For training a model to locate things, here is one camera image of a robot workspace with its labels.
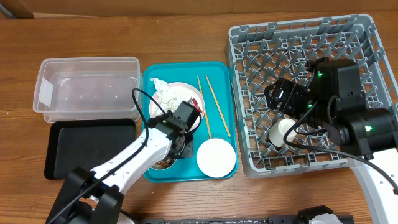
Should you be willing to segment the white tissue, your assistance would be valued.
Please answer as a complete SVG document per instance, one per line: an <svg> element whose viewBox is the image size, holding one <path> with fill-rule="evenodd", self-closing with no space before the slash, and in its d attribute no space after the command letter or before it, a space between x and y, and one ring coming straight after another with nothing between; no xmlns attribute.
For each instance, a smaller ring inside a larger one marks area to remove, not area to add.
<svg viewBox="0 0 398 224"><path fill-rule="evenodd" d="M154 82L155 95L158 97L157 102L160 107L164 111L170 110L174 112L180 105L182 97L166 81L159 80L158 78L151 78L151 81Z"/></svg>

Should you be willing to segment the grey bowl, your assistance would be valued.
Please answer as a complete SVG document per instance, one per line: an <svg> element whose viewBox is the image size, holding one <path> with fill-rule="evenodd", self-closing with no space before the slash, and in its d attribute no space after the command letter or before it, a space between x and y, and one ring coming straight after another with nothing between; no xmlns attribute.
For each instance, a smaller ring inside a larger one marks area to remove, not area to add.
<svg viewBox="0 0 398 224"><path fill-rule="evenodd" d="M161 161L156 162L154 165L152 165L150 168L154 169L154 170L164 170L164 169L168 169L169 167L171 167L172 165L174 165L176 162L175 158L165 158Z"/></svg>

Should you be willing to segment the white cup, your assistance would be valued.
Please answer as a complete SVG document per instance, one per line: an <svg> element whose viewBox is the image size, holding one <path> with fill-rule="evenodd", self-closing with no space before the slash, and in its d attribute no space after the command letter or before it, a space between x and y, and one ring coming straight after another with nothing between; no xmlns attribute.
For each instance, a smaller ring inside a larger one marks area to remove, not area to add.
<svg viewBox="0 0 398 224"><path fill-rule="evenodd" d="M284 147L284 136L286 132L295 124L290 118L284 118L276 122L269 130L269 140L276 147Z"/></svg>

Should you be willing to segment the red snack wrapper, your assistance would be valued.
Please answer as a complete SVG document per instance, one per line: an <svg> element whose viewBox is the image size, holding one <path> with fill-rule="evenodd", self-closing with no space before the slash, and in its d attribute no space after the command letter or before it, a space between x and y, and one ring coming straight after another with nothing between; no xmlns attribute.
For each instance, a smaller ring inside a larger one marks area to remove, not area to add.
<svg viewBox="0 0 398 224"><path fill-rule="evenodd" d="M200 114L202 114L202 110L196 99L190 98L190 104L193 105L199 111Z"/></svg>

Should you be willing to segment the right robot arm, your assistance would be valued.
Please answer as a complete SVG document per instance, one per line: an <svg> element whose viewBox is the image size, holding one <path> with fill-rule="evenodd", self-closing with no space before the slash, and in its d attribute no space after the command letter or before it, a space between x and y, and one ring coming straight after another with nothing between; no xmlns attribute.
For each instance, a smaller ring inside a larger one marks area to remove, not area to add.
<svg viewBox="0 0 398 224"><path fill-rule="evenodd" d="M397 118L386 108L368 108L359 65L351 59L308 60L307 86L279 78L264 90L267 106L295 118L281 135L284 144L347 157L374 223L397 223ZM327 133L337 151L296 144L288 136L308 124Z"/></svg>

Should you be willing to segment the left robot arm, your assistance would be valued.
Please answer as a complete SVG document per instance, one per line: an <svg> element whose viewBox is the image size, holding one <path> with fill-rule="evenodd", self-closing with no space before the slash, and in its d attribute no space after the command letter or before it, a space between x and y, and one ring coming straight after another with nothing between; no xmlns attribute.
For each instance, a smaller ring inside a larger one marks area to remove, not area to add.
<svg viewBox="0 0 398 224"><path fill-rule="evenodd" d="M195 110L151 118L142 134L117 156L94 170L76 167L60 189L47 223L132 223L123 215L124 194L172 149L183 150L201 115Z"/></svg>

